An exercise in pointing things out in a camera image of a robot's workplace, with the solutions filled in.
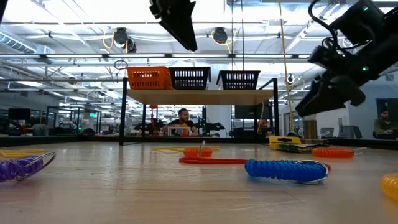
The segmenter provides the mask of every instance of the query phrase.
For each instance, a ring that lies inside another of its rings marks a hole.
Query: wire basket
[[[130,89],[172,90],[170,71],[167,67],[129,67]]]
[[[224,90],[255,90],[261,71],[227,71],[218,74],[217,85],[220,78]]]
[[[205,90],[210,67],[170,67],[175,90]]]

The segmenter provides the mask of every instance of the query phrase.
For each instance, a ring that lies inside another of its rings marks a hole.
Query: shelf
[[[127,90],[147,105],[256,105],[274,97],[273,90]]]

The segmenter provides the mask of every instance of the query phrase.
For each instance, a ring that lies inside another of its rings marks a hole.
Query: table surface
[[[74,142],[46,149],[57,158],[23,182],[0,184],[3,223],[397,223],[398,202],[379,188],[398,172],[398,151],[365,149],[354,159],[322,159],[329,178],[319,185],[249,178],[243,165],[179,164],[181,152],[156,146]],[[220,144],[213,157],[313,159],[255,144]]]
[[[257,105],[272,97],[272,90],[127,90],[127,95],[148,105]]]

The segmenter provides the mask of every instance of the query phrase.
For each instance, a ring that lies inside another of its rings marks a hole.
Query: person
[[[388,117],[388,109],[384,107],[380,112],[380,118],[374,121],[373,131],[375,134],[392,134],[393,127],[394,125]]]
[[[198,135],[198,129],[195,127],[195,124],[189,120],[189,112],[185,108],[182,108],[178,111],[178,119],[170,122],[168,125],[162,128],[163,132],[167,132],[168,127],[189,127],[193,136]]]

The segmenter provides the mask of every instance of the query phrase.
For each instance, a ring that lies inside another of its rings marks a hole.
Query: yellow pole
[[[287,83],[287,65],[286,65],[284,20],[282,18],[282,0],[279,0],[279,12],[280,12],[280,31],[282,33],[282,50],[284,53],[284,64],[285,64],[285,85],[286,85],[286,92],[287,92],[287,102],[289,103],[290,131],[294,131],[292,102],[290,100],[289,84]]]

